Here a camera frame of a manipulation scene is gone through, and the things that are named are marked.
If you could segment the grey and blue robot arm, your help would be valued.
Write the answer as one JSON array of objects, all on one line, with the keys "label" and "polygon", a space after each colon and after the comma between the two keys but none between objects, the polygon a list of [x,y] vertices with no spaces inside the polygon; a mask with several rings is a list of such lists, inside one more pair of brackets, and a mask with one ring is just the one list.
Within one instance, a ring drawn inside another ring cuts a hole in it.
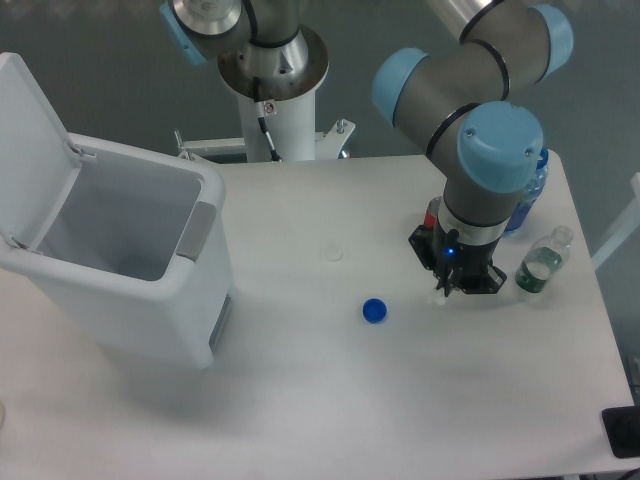
[{"label": "grey and blue robot arm", "polygon": [[[574,37],[558,9],[521,1],[434,1],[458,40],[435,59],[417,48],[391,55],[371,98],[445,176],[433,225],[410,244],[444,294],[494,294],[505,274],[493,253],[533,176],[543,131],[513,91],[533,85],[570,58]],[[328,71],[320,37],[301,21],[297,1],[165,1],[160,12],[194,64],[215,60],[235,94],[246,155],[257,162],[315,160],[313,103]]]}]

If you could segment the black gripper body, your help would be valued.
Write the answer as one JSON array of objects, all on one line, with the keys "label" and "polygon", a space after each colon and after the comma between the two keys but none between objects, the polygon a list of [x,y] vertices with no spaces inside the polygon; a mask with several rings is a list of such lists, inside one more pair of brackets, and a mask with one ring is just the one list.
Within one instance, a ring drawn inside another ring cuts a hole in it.
[{"label": "black gripper body", "polygon": [[439,224],[432,230],[419,225],[408,241],[422,266],[433,276],[438,270],[445,270],[448,275],[451,269],[461,269],[459,288],[454,291],[467,295],[497,294],[507,280],[492,259],[498,241],[473,246],[462,243],[459,237],[456,229],[444,232]]}]

